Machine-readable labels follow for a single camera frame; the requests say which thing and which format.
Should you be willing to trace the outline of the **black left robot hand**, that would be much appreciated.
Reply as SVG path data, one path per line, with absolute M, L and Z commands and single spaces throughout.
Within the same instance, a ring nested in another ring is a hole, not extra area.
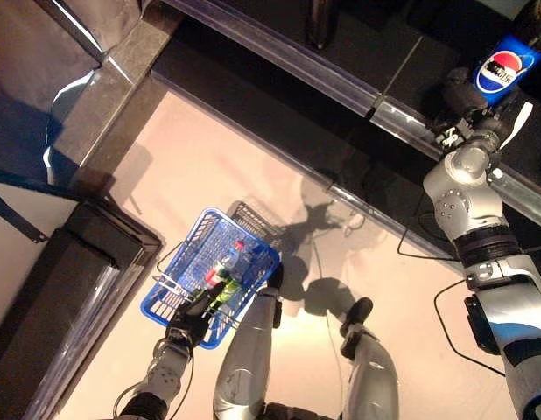
M 211 305 L 221 295 L 226 284 L 218 283 L 194 296 L 191 302 L 180 305 L 165 329 L 165 338 L 172 344 L 183 346 L 191 353 L 203 340 L 209 320 L 214 314 Z

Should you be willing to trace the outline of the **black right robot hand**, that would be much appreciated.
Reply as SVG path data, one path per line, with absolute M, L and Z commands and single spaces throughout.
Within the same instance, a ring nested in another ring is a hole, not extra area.
M 530 117 L 533 104 L 513 88 L 495 105 L 469 80 L 471 72 L 457 67 L 449 72 L 441 89 L 446 105 L 433 125 L 435 141 L 444 151 L 458 148 L 479 132 L 496 136 L 495 149 L 505 147 Z

